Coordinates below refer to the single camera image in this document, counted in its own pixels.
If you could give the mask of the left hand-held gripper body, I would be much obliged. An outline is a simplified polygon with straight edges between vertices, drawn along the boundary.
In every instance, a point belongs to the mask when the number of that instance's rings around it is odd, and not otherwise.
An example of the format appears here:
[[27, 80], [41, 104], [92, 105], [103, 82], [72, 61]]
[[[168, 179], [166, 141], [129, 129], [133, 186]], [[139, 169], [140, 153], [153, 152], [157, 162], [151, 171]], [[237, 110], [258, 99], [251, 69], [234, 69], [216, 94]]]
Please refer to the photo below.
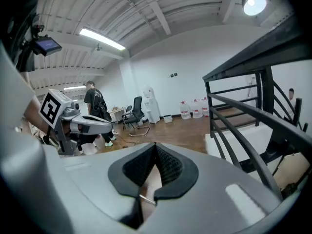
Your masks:
[[76, 140], [69, 138], [65, 133], [63, 122], [70, 122], [80, 115], [79, 105], [62, 92], [56, 89], [49, 89], [43, 98], [39, 115], [48, 124], [48, 130], [45, 140], [50, 144], [54, 139], [58, 142], [60, 155], [72, 156], [77, 145]]

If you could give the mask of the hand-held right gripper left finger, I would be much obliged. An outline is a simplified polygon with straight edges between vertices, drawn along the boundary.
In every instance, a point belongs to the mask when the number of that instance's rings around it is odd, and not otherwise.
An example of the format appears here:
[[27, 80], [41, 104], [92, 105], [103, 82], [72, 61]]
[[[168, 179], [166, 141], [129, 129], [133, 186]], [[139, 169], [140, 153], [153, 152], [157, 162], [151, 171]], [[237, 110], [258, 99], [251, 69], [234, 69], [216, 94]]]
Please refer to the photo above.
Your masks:
[[65, 157], [62, 163], [72, 180], [92, 203], [113, 219], [121, 220], [130, 215], [134, 199], [116, 191], [108, 178], [108, 169], [111, 163], [146, 145], [147, 143], [143, 143], [89, 156]]

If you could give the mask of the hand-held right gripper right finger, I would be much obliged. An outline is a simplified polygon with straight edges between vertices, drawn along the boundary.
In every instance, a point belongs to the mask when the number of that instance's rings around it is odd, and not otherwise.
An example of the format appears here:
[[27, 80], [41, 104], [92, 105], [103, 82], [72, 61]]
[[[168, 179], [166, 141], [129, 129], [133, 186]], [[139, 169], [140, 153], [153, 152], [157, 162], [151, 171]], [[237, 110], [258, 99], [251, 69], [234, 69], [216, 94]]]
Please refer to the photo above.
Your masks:
[[166, 147], [198, 167], [194, 186], [178, 199], [159, 200], [140, 226], [142, 234], [232, 234], [280, 205], [275, 193], [228, 161], [186, 148]]

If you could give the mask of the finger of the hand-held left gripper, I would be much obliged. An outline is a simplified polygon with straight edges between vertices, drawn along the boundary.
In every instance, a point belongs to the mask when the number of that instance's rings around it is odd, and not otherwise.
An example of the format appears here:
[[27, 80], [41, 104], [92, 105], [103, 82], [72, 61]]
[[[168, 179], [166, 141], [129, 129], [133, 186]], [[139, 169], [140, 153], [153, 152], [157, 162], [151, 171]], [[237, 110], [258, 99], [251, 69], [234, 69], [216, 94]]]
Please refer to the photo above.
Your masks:
[[110, 122], [91, 115], [78, 115], [70, 121], [70, 130], [75, 134], [105, 134], [112, 129]]

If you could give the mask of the person's left forearm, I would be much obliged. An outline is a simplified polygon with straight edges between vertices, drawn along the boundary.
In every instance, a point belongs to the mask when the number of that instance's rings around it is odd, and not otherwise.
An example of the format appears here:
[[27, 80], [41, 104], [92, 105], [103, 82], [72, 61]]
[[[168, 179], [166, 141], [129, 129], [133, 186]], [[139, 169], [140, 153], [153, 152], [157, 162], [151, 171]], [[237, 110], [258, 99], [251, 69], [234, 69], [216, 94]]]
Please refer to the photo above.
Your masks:
[[49, 125], [40, 116], [39, 110], [40, 110], [39, 100], [37, 99], [36, 96], [34, 96], [24, 112], [24, 117], [32, 125], [36, 126], [38, 129], [47, 134]]

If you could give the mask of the light wooden desk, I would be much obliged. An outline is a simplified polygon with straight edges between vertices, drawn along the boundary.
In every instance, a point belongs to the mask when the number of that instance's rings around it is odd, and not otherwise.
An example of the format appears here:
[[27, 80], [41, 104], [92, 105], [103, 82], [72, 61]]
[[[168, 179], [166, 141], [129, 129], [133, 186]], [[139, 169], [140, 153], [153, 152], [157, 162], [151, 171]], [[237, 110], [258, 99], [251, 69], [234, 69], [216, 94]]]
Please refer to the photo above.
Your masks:
[[110, 112], [110, 116], [112, 118], [112, 122], [113, 123], [119, 123], [119, 122], [122, 122], [123, 119], [122, 119], [122, 116], [125, 114], [125, 108], [122, 107], [122, 108], [118, 108], [116, 110], [113, 110]]

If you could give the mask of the black office chair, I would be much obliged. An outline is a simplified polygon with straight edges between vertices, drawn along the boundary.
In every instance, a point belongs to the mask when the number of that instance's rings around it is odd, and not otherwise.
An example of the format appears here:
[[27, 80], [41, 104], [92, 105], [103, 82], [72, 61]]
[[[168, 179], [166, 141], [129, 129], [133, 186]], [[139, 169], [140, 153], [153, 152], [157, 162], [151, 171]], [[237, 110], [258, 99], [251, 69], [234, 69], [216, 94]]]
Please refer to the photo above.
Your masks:
[[[139, 122], [143, 119], [143, 117], [145, 117], [141, 105], [142, 97], [135, 97], [133, 109], [129, 113], [122, 116], [123, 126], [128, 127], [130, 125], [134, 129], [132, 132], [129, 131], [129, 136], [131, 137], [145, 136], [150, 130], [149, 126], [139, 126]], [[136, 130], [140, 129], [145, 129], [146, 131], [141, 134], [136, 133]]]

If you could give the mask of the white water dispenser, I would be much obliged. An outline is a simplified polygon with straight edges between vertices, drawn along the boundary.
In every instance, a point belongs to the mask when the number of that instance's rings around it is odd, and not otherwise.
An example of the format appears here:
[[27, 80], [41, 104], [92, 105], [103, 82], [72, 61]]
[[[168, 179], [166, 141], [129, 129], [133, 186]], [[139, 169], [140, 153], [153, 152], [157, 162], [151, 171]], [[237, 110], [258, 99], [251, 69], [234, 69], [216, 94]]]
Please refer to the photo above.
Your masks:
[[160, 121], [160, 112], [154, 91], [151, 86], [145, 85], [143, 87], [143, 108], [147, 113], [147, 118], [150, 123], [156, 124]]

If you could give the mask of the black monitor screen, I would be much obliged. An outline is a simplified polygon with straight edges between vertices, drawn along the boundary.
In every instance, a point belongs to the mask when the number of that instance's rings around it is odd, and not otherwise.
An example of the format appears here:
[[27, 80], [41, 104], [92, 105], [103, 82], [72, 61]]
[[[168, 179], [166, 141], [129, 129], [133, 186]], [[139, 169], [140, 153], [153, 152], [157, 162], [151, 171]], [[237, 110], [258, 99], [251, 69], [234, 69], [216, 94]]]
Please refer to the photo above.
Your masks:
[[62, 46], [59, 45], [51, 37], [44, 36], [32, 40], [32, 51], [36, 55], [43, 55], [44, 57], [46, 57], [61, 50]]

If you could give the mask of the clear water jug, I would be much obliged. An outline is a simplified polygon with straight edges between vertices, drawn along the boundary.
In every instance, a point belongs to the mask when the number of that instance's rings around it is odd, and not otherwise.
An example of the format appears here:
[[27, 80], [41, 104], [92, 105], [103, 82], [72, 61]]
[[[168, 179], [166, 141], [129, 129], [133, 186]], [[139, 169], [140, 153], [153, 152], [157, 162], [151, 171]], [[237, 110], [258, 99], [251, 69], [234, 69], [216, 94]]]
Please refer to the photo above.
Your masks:
[[208, 104], [208, 99], [206, 97], [201, 100], [201, 108], [202, 108], [203, 116], [208, 117], [209, 116], [209, 104]]
[[180, 103], [180, 114], [182, 119], [184, 120], [191, 118], [191, 109], [190, 106], [186, 103], [186, 101], [182, 101]]
[[203, 117], [202, 107], [200, 102], [197, 99], [194, 99], [191, 103], [191, 109], [193, 118], [201, 118]]

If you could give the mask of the black metal railing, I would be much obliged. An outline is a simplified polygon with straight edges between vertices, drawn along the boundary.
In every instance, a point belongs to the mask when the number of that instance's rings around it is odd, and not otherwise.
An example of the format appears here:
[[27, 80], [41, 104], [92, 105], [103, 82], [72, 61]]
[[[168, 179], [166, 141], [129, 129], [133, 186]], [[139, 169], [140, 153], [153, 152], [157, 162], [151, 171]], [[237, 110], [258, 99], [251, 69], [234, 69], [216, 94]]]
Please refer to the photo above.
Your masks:
[[[218, 112], [219, 106], [212, 105], [212, 99], [222, 101], [222, 107], [237, 108], [244, 114], [254, 117], [256, 123], [264, 123], [273, 130], [274, 136], [287, 141], [298, 149], [307, 161], [312, 161], [312, 138], [297, 127], [299, 111], [294, 111], [294, 118], [287, 122], [274, 109], [273, 104], [279, 101], [274, 95], [274, 89], [279, 90], [280, 87], [273, 80], [271, 69], [273, 65], [310, 58], [312, 58], [312, 49], [308, 45], [305, 33], [297, 17], [291, 16], [203, 77], [210, 115], [216, 115], [217, 119], [225, 124], [226, 129], [231, 131], [249, 156], [263, 184], [279, 199], [282, 198], [281, 191], [264, 160], [237, 128]], [[250, 74], [256, 75], [256, 87], [260, 92], [260, 95], [254, 97], [258, 101], [255, 107], [247, 105], [245, 100], [226, 98], [222, 96], [223, 91], [211, 92], [210, 90], [211, 81]]]

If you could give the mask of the round ceiling lamp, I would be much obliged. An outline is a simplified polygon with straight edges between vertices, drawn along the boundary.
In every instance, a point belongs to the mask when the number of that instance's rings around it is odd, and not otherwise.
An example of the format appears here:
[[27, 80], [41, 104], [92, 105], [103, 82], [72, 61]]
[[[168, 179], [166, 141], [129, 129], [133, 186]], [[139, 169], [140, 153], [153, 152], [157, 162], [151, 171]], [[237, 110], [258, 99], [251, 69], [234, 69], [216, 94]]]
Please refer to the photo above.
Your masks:
[[243, 12], [247, 16], [256, 16], [260, 14], [266, 6], [266, 0], [242, 0]]

